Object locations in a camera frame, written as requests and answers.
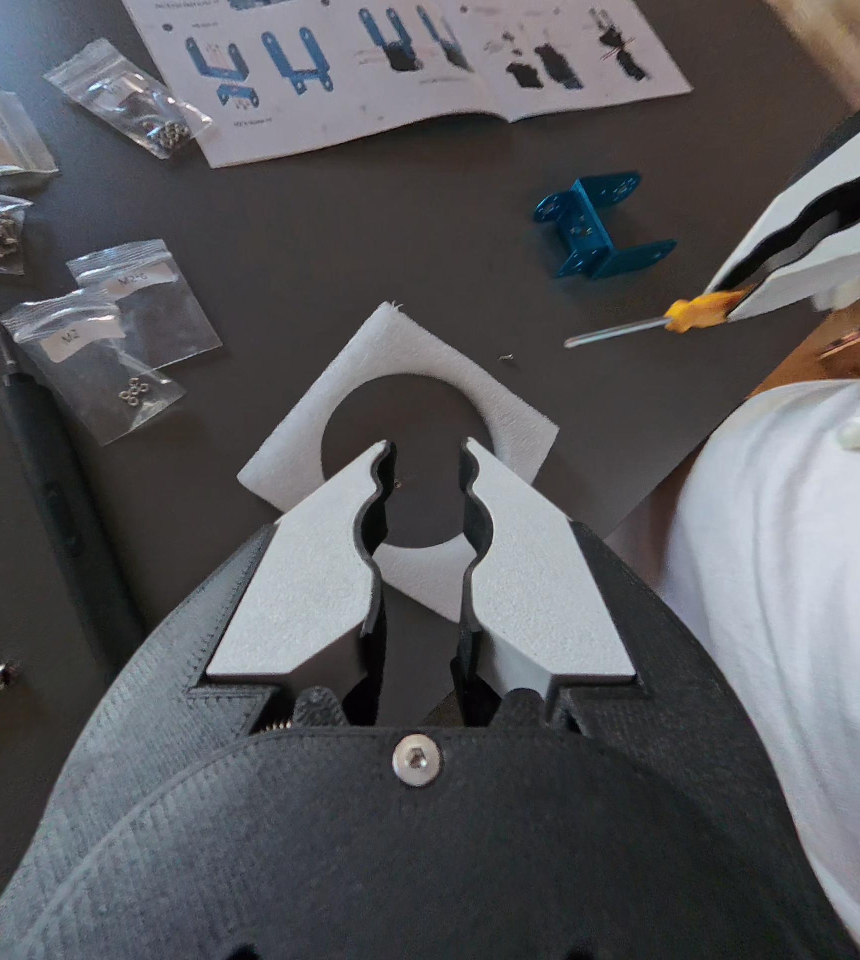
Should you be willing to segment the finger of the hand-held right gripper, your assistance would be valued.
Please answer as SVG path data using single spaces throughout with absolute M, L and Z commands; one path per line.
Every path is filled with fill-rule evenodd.
M 779 193 L 709 292 L 841 292 L 860 284 L 860 112 Z
M 805 299 L 818 310 L 860 296 L 860 169 L 813 169 L 771 203 L 728 258 L 728 320 Z

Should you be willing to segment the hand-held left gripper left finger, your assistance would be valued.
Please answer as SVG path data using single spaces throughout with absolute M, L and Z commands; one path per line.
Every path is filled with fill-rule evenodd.
M 209 681 L 379 697 L 387 642 L 373 554 L 388 533 L 395 459 L 391 441 L 372 444 L 276 522 Z

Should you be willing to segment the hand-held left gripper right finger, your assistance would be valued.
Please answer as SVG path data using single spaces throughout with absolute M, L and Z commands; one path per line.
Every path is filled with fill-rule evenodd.
M 545 701 L 568 686 L 627 685 L 630 658 L 573 522 L 473 438 L 460 450 L 460 692 Z

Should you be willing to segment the yellow-handled screwdriver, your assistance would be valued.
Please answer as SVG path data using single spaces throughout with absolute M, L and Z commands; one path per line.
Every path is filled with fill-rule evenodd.
M 726 323 L 729 314 L 750 294 L 751 288 L 701 294 L 675 301 L 662 316 L 622 323 L 568 338 L 563 346 L 572 350 L 647 330 L 686 333 Z

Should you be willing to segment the blue metal bracket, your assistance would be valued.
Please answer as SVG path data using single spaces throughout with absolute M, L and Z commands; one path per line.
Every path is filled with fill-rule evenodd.
M 641 179 L 637 171 L 582 176 L 535 207 L 533 221 L 555 224 L 569 252 L 557 278 L 582 274 L 590 280 L 610 279 L 648 269 L 676 249 L 676 239 L 619 248 L 605 227 L 602 210 L 625 201 Z

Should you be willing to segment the dark grey desk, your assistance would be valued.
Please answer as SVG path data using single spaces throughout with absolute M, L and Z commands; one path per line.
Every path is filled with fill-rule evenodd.
M 172 409 L 100 447 L 76 432 L 148 629 L 276 512 L 236 475 L 381 303 L 555 422 L 538 488 L 606 537 L 819 323 L 807 303 L 706 337 L 563 348 L 699 294 L 851 108 L 764 2 L 640 2 L 691 94 L 507 124 L 453 116 L 302 156 L 212 170 L 159 161 L 43 74 L 109 39 L 157 73 L 120 2 L 0 2 L 0 90 L 19 94 L 59 176 L 34 195 L 27 273 L 0 310 L 74 287 L 66 261 L 166 241 L 223 348 L 177 365 Z M 644 270 L 558 278 L 550 194 L 641 182 L 601 216 L 616 246 L 676 239 Z M 514 354 L 512 363 L 499 362 Z M 0 387 L 2 357 L 0 354 Z M 0 894 L 106 689 L 0 409 Z

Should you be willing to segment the person's white shirt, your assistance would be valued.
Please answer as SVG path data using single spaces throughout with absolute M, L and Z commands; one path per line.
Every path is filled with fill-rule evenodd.
M 860 379 L 747 400 L 683 485 L 657 591 L 713 657 L 860 948 Z

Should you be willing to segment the black pen-shaped screwdriver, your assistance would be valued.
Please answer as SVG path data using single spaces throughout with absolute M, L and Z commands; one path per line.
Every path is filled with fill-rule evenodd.
M 77 620 L 111 682 L 146 630 L 51 391 L 24 372 L 0 321 L 0 406 Z

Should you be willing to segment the white foam square with hole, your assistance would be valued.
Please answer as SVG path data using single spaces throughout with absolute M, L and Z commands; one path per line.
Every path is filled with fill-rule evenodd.
M 434 378 L 460 391 L 484 421 L 494 455 L 532 484 L 558 426 L 391 303 L 362 324 L 246 462 L 239 482 L 277 510 L 291 510 L 324 484 L 323 436 L 341 402 L 365 383 L 399 375 Z M 383 543 L 375 560 L 385 583 L 456 623 L 463 574 L 473 556 L 459 534 L 428 547 Z

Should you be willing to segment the scattered small clear hardware bags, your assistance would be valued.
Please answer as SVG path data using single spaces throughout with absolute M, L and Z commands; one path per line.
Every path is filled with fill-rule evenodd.
M 104 38 L 53 68 L 46 80 L 160 160 L 172 158 L 211 122 Z M 0 91 L 0 182 L 39 181 L 57 171 L 19 97 Z M 0 276 L 24 272 L 30 208 L 26 198 L 0 194 Z M 165 368 L 217 349 L 221 341 L 163 240 L 93 251 L 67 266 L 75 291 L 9 308 L 0 330 L 106 446 L 184 396 Z

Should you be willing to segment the open instruction booklet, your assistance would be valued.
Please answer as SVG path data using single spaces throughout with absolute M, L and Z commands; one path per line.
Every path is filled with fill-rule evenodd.
M 218 169 L 454 114 L 509 123 L 685 95 L 633 2 L 126 1 Z

